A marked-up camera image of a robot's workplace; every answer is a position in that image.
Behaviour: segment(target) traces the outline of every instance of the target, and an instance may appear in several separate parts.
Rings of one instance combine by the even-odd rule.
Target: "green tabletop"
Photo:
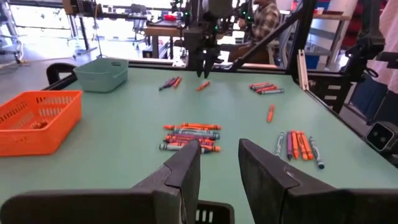
[[[158,91],[177,75],[178,89]],[[0,159],[0,204],[28,190],[130,188],[173,154],[159,151],[168,132],[162,126],[182,122],[222,125],[222,151],[201,157],[199,198],[231,204],[236,223],[253,222],[239,174],[240,138],[273,151],[281,131],[302,130],[316,139],[326,168],[292,161],[296,168],[336,188],[398,188],[396,168],[290,76],[211,73],[209,80],[210,86],[196,92],[205,80],[194,72],[130,68],[129,80],[112,93],[84,93],[83,117],[54,155]],[[285,93],[257,95],[248,85],[258,82]],[[75,82],[68,89],[80,86]],[[275,115],[269,124],[271,104]]]

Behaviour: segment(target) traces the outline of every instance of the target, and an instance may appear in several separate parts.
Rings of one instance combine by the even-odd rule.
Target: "light blue basket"
[[[73,71],[84,91],[107,93],[127,80],[128,67],[127,60],[97,58]]]

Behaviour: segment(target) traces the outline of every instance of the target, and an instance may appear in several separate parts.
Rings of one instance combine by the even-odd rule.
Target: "orange basket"
[[[27,91],[0,106],[0,157],[54,153],[81,118],[81,91]]]

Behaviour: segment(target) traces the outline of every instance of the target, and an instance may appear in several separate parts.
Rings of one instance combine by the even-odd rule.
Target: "person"
[[[380,32],[386,40],[384,52],[398,53],[398,1],[389,0],[380,16]],[[368,68],[373,69],[378,77],[366,76],[358,83],[351,97],[351,104],[369,121],[392,122],[398,124],[398,69],[387,68],[387,62],[369,60]]]
[[[254,22],[252,24],[251,38],[243,45],[232,50],[229,53],[228,61],[233,62],[237,58],[242,57],[251,47],[279,25],[280,12],[275,0],[254,0],[253,4],[257,4],[258,8],[254,12]],[[245,20],[240,19],[238,26],[243,29],[246,26]],[[249,63],[269,63],[267,49],[261,50],[254,55]]]

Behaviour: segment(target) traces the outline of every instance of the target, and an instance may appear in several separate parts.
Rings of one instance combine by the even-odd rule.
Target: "cable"
[[[102,58],[103,55],[102,54],[102,50],[101,50],[101,43],[100,43],[100,37],[98,36],[98,26],[97,26],[97,13],[98,13],[98,6],[99,4],[97,4],[97,2],[95,0],[91,0],[91,5],[93,5],[93,2],[95,2],[95,12],[94,12],[94,27],[95,27],[95,36],[97,39],[97,43],[98,43],[98,50],[99,50],[99,55],[97,56],[97,58]]]

